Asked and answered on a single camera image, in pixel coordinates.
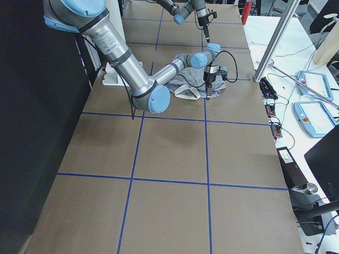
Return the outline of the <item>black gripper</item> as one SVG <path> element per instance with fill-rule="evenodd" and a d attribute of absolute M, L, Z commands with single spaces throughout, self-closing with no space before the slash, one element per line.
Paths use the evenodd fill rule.
<path fill-rule="evenodd" d="M 209 100 L 212 95 L 212 83 L 216 81 L 217 73 L 204 72 L 203 80 L 206 87 L 206 100 Z"/>
<path fill-rule="evenodd" d="M 204 36 L 206 38 L 206 41 L 209 43 L 210 42 L 210 34 L 208 29 L 209 17 L 208 16 L 198 17 L 198 23 L 199 27 L 203 28 Z"/>

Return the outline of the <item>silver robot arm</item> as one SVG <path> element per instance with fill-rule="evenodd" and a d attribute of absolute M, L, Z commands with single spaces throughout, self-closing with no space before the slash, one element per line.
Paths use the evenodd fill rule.
<path fill-rule="evenodd" d="M 110 21 L 105 1 L 43 1 L 44 22 L 56 30 L 89 36 L 131 88 L 130 103 L 136 109 L 153 114 L 164 112 L 170 104 L 170 91 L 165 84 L 187 67 L 205 68 L 207 93 L 217 70 L 215 62 L 220 45 L 208 43 L 199 53 L 177 55 L 152 76 L 147 75 L 125 40 Z"/>
<path fill-rule="evenodd" d="M 179 7 L 174 1 L 170 0 L 157 0 L 146 1 L 147 3 L 158 4 L 167 10 L 173 17 L 173 20 L 181 25 L 191 13 L 195 16 L 195 25 L 197 29 L 203 31 L 206 41 L 210 42 L 210 34 L 208 26 L 214 19 L 217 18 L 217 12 L 209 10 L 206 7 L 205 1 L 186 1 L 186 3 Z"/>

